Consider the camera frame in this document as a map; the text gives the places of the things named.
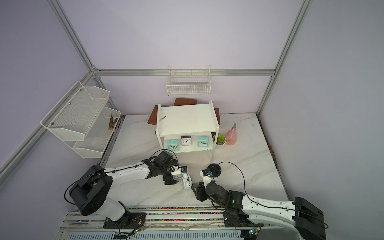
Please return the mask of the white twin-bell alarm clock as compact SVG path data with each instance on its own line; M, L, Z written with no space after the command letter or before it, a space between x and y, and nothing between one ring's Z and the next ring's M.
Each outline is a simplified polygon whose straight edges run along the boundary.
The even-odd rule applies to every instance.
M182 186L184 191L189 191L192 189L193 182L189 174L186 174L186 173L182 174L181 181L182 181Z

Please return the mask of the mint green alarm clock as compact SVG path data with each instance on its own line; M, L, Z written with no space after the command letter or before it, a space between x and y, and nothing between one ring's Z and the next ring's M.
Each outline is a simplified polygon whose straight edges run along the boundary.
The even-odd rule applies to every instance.
M209 137L208 136L198 136L198 147L208 148L209 147Z
M178 151L180 149L179 141L178 140L168 140L167 141L167 148L171 151Z

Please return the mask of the clear square alarm clock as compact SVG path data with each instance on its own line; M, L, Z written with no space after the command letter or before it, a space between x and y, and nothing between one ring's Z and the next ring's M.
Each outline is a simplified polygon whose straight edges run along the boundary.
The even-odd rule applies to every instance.
M191 136L181 136L181 145L182 146L191 146L192 137Z

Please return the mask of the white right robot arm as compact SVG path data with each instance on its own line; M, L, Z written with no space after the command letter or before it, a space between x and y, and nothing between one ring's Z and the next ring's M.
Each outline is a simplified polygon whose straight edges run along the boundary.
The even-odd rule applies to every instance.
M192 186L197 200L210 200L223 209L225 227L251 228L271 225L292 230L305 240L325 240L324 213L304 198L294 201L270 201L227 191L214 182Z

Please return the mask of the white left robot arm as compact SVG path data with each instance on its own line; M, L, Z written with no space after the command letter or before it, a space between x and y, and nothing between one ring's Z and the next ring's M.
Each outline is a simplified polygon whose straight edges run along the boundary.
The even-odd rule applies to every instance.
M163 177L165 185L175 185L179 182L175 176L182 177L188 172L186 166L179 164L174 152L165 149L157 152L158 156L151 155L148 159L130 166L91 166L80 179L65 190L65 201L75 205L83 216L98 214L113 222L129 222L130 213L125 205L108 197L110 189L157 176Z

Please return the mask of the black round alarm clock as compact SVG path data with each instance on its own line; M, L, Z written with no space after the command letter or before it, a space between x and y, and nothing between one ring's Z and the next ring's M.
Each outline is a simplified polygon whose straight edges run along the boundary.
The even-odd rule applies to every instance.
M219 164L210 164L208 170L211 172L213 178L217 178L222 174L222 169Z

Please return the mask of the white two-tier shelf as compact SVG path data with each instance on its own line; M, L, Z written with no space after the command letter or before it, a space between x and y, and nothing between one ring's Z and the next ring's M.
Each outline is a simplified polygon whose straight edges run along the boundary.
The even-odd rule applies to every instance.
M219 122L214 104L162 107L158 105L156 136L160 147L179 153L207 152L213 162Z

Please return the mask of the green succulent in white pot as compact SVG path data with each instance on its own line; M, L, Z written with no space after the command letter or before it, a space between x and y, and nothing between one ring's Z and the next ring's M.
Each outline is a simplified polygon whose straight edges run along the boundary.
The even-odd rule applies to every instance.
M218 136L213 135L213 140L216 140L217 146L223 146L226 144L226 137L219 134Z

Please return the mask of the brown wooden step stand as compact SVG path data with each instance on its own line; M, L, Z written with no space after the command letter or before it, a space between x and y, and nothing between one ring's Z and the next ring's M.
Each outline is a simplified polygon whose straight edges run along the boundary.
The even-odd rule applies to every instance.
M161 137L178 134L216 132L220 115L213 102L198 104L197 100L177 98L173 106L156 105L148 119Z

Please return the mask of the pink spray bottle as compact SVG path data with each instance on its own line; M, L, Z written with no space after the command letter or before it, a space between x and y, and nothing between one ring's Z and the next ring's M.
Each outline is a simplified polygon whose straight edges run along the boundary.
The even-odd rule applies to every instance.
M238 139L237 132L236 132L236 126L237 124L234 124L233 127L226 133L226 144L229 146L233 146Z

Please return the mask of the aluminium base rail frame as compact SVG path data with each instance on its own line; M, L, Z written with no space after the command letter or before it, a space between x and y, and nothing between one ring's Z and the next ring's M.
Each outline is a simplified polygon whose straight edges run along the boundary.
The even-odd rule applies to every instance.
M301 236L271 224L225 227L221 211L213 207L131 208L133 227L105 229L109 222L97 214L69 212L57 240L300 240Z

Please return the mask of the white mesh lower wall bin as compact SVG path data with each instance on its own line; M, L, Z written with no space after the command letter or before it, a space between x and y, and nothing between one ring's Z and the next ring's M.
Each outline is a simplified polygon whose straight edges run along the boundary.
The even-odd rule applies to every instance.
M69 142L66 142L75 153L77 153L83 159L99 159L104 154L107 145L114 133L114 129L109 130L110 116L113 114L115 118L121 117L121 112L103 108L99 116L97 117L94 125L91 127L84 141L77 141L70 147Z

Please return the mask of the white mesh wall bin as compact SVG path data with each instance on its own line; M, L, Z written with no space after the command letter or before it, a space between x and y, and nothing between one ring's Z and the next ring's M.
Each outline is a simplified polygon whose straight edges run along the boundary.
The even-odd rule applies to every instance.
M77 82L40 121L63 142L83 142L110 99L110 91Z
M91 127L84 141L77 141L70 147L69 142L66 142L75 153L77 153L83 159L99 159L104 154L107 145L114 133L114 129L109 130L110 116L113 114L115 118L121 117L121 112L103 108L99 116L97 117L94 125Z

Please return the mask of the white mesh upper wall bin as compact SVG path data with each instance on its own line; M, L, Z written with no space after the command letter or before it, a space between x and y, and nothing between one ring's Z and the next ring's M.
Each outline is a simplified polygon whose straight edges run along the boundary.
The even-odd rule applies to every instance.
M77 82L40 121L63 142L83 142L110 99L110 91Z

